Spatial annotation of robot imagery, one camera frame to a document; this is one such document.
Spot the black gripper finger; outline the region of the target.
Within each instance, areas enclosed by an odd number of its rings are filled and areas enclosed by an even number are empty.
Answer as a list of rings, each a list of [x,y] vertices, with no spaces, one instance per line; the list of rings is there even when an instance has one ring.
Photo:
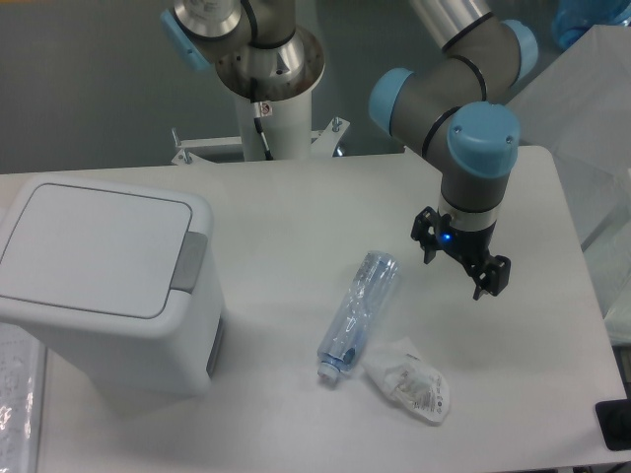
[[[497,297],[508,286],[511,260],[506,256],[484,254],[477,261],[465,262],[463,267],[475,283],[473,293],[475,301],[484,294]]]
[[[441,250],[435,235],[440,216],[432,207],[426,207],[415,218],[411,229],[411,238],[417,241],[423,250],[423,262],[429,264]]]

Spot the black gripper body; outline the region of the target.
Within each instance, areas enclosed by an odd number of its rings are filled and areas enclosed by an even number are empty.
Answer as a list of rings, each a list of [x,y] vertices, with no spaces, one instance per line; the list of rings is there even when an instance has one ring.
[[[436,228],[439,249],[465,268],[482,266],[490,257],[489,245],[496,224],[478,230],[463,231],[452,226],[450,216],[442,216]]]

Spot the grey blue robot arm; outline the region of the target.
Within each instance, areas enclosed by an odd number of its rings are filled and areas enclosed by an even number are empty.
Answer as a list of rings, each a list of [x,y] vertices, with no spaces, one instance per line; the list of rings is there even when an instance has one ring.
[[[413,9],[445,59],[424,75],[404,68],[383,74],[369,114],[441,174],[438,205],[422,210],[411,230],[425,260],[443,252],[477,295],[497,296],[511,262],[489,245],[521,134],[499,97],[535,65],[536,39],[522,23],[498,20],[484,1],[416,1]],[[307,96],[323,73],[321,46],[298,25],[294,2],[176,1],[161,23],[189,67],[214,68],[241,100],[249,160],[308,154],[308,112],[294,116],[293,129],[272,122],[282,103]]]

